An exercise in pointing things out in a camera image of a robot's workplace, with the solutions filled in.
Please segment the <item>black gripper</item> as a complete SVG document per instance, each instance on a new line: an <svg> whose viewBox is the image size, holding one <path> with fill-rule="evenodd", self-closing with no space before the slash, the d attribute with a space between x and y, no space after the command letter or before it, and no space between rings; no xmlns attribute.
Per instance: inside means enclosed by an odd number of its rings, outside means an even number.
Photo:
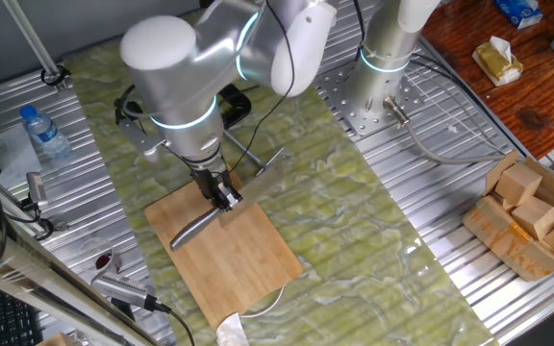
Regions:
<svg viewBox="0 0 554 346"><path fill-rule="evenodd" d="M242 197L232 187L232 180L223 158L192 162L191 176L206 193L212 205L221 211L232 210Z"/></svg>

